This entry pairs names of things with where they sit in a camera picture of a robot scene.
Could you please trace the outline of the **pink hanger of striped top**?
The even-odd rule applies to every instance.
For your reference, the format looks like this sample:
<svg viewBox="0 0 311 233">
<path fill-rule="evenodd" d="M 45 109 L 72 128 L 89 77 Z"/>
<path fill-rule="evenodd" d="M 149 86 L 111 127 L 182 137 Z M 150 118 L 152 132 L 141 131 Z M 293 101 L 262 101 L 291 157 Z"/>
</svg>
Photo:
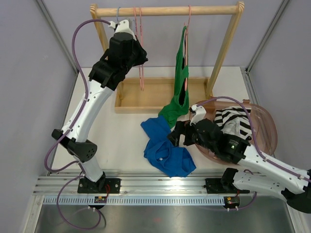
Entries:
<svg viewBox="0 0 311 233">
<path fill-rule="evenodd" d="M 141 44 L 143 46 L 143 25 L 142 25 L 142 8 L 139 7 L 139 20 L 137 20 L 137 10 L 136 7 L 134 9 L 134 23 L 135 23 L 135 32 L 136 36 Z M 138 67 L 138 73 L 139 73 L 139 81 L 140 81 L 140 89 L 141 91 L 144 91 L 144 65 L 140 65 Z"/>
</svg>

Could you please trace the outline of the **blue tank top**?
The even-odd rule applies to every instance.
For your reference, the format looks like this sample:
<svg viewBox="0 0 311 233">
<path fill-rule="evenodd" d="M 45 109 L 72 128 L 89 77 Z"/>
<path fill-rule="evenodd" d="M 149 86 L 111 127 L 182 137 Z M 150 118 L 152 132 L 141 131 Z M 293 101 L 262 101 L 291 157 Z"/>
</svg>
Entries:
<svg viewBox="0 0 311 233">
<path fill-rule="evenodd" d="M 148 162 L 168 177 L 187 177 L 196 165 L 189 151 L 174 146 L 167 136 L 171 129 L 163 116 L 149 118 L 141 124 L 149 137 L 143 156 Z"/>
</svg>

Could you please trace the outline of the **black white striped tank top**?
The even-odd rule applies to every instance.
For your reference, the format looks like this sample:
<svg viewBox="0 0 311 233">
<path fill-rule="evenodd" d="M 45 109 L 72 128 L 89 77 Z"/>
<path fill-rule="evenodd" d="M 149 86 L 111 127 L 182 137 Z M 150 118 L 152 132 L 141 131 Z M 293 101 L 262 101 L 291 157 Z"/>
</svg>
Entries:
<svg viewBox="0 0 311 233">
<path fill-rule="evenodd" d="M 225 134 L 235 135 L 247 141 L 252 140 L 250 122 L 246 112 L 241 107 L 230 106 L 216 110 L 213 122 Z"/>
</svg>

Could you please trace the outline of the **mauve pink tank top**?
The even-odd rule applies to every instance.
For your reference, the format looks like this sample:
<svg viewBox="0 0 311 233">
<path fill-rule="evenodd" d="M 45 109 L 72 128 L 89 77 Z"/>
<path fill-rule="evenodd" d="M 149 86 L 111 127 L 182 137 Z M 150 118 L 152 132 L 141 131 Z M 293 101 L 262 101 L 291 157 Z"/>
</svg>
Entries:
<svg viewBox="0 0 311 233">
<path fill-rule="evenodd" d="M 214 157 L 215 156 L 215 154 L 214 154 L 214 152 L 212 152 L 211 150 L 208 152 L 208 156 L 209 157 Z"/>
</svg>

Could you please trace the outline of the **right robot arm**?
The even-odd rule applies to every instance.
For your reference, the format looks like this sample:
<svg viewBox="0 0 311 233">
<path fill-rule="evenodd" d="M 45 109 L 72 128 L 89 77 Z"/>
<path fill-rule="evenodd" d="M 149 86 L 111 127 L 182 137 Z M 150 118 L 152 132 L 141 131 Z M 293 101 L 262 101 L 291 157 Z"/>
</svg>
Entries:
<svg viewBox="0 0 311 233">
<path fill-rule="evenodd" d="M 223 133 L 219 126 L 206 118 L 195 124 L 178 121 L 167 138 L 174 146 L 178 146 L 181 135 L 185 137 L 185 146 L 199 145 L 222 161 L 261 173 L 252 176 L 237 169 L 226 169 L 220 181 L 225 192 L 247 190 L 265 193 L 285 201 L 300 212 L 311 212 L 310 170 L 288 165 L 261 152 L 247 140 Z"/>
</svg>

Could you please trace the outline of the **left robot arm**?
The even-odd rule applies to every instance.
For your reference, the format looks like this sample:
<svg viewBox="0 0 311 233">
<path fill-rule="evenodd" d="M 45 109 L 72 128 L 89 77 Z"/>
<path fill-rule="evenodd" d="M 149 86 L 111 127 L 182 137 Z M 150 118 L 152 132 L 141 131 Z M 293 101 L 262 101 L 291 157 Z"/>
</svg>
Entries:
<svg viewBox="0 0 311 233">
<path fill-rule="evenodd" d="M 60 140 L 61 145 L 83 168 L 85 176 L 80 179 L 78 193 L 100 193 L 105 190 L 105 173 L 95 157 L 97 145 L 88 140 L 88 134 L 100 109 L 129 70 L 148 60 L 146 51 L 134 33 L 114 33 L 109 44 L 109 49 L 89 74 L 87 97 L 80 102 L 82 112 L 76 109 L 63 128 L 52 132 L 52 137 Z"/>
</svg>

